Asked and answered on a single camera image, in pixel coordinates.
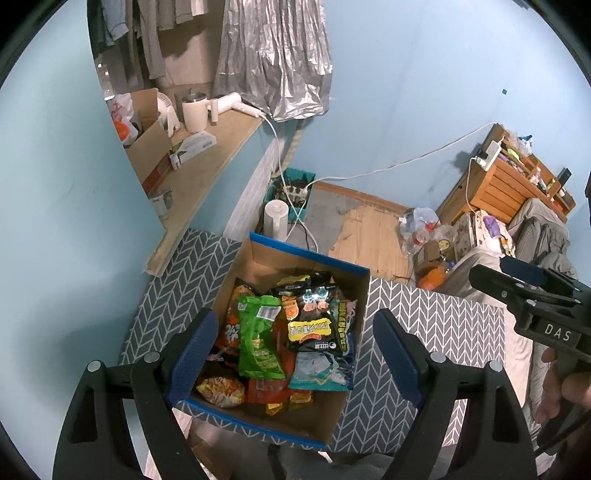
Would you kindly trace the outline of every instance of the human hand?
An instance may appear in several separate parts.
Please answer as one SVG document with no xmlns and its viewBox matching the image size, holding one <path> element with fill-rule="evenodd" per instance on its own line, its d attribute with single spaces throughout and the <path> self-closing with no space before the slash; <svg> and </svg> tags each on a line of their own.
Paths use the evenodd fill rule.
<svg viewBox="0 0 591 480">
<path fill-rule="evenodd" d="M 556 351 L 548 348 L 542 354 L 544 363 L 552 362 L 544 378 L 542 401 L 535 413 L 535 420 L 543 423 L 553 419 L 560 411 L 560 400 L 564 397 L 585 409 L 591 408 L 591 372 L 569 375 L 562 381 L 556 373 Z"/>
</svg>

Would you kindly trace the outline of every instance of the green snack bag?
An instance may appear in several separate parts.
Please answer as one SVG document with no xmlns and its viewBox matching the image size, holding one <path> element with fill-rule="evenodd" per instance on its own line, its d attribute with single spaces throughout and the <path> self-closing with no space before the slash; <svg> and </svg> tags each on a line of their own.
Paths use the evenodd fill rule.
<svg viewBox="0 0 591 480">
<path fill-rule="evenodd" d="M 285 373 L 273 345 L 273 322 L 281 300 L 263 295 L 238 299 L 240 353 L 238 372 L 243 377 L 283 380 Z"/>
</svg>

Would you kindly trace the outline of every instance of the baseboard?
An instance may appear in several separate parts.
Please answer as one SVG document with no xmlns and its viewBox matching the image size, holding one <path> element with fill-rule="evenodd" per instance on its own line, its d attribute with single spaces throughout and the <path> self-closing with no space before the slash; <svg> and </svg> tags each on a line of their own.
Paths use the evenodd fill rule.
<svg viewBox="0 0 591 480">
<path fill-rule="evenodd" d="M 313 188 L 324 190 L 326 192 L 337 193 L 339 195 L 344 195 L 346 197 L 359 200 L 360 202 L 369 203 L 370 205 L 383 208 L 384 210 L 388 210 L 392 213 L 395 213 L 396 215 L 403 215 L 409 210 L 411 210 L 410 207 L 400 205 L 399 203 L 390 202 L 389 200 L 384 200 L 380 197 L 375 197 L 373 195 L 370 195 L 369 193 L 348 189 L 345 187 L 341 187 L 339 185 L 335 185 L 333 183 L 325 183 L 323 181 L 318 181 L 314 183 Z"/>
<path fill-rule="evenodd" d="M 226 238 L 241 242 L 246 238 L 248 232 L 256 228 L 265 193 L 271 180 L 271 173 L 277 169 L 278 153 L 283 152 L 285 146 L 284 132 L 277 133 L 279 143 L 273 138 L 253 172 L 223 231 L 223 236 Z"/>
</svg>

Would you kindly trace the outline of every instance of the metal bolt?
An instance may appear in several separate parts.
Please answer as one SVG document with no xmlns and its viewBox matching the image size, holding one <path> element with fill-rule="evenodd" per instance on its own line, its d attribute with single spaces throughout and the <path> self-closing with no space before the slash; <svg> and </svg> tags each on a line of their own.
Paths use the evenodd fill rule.
<svg viewBox="0 0 591 480">
<path fill-rule="evenodd" d="M 144 362 L 147 364 L 153 364 L 157 362 L 160 358 L 160 354 L 158 352 L 148 352 L 144 355 Z"/>
<path fill-rule="evenodd" d="M 90 362 L 88 364 L 88 366 L 86 367 L 86 369 L 89 372 L 96 372 L 98 369 L 100 368 L 100 362 L 98 360 L 93 360 L 92 362 Z"/>
<path fill-rule="evenodd" d="M 447 357 L 443 355 L 441 352 L 432 352 L 431 360 L 433 360 L 437 364 L 442 364 L 445 362 L 445 360 L 447 360 Z"/>
<path fill-rule="evenodd" d="M 500 362 L 497 362 L 496 360 L 488 362 L 488 366 L 492 370 L 494 370 L 495 372 L 502 372 L 503 371 L 503 366 L 501 365 Z"/>
</svg>

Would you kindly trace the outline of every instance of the purple object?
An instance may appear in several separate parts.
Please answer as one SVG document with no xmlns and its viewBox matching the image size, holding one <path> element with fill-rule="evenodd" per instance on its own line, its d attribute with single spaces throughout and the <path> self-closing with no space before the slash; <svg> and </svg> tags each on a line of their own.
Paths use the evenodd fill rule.
<svg viewBox="0 0 591 480">
<path fill-rule="evenodd" d="M 490 236 L 492 238 L 499 238 L 501 236 L 501 229 L 499 228 L 499 224 L 496 222 L 496 218 L 494 218 L 491 215 L 488 215 L 485 216 L 483 220 Z"/>
</svg>

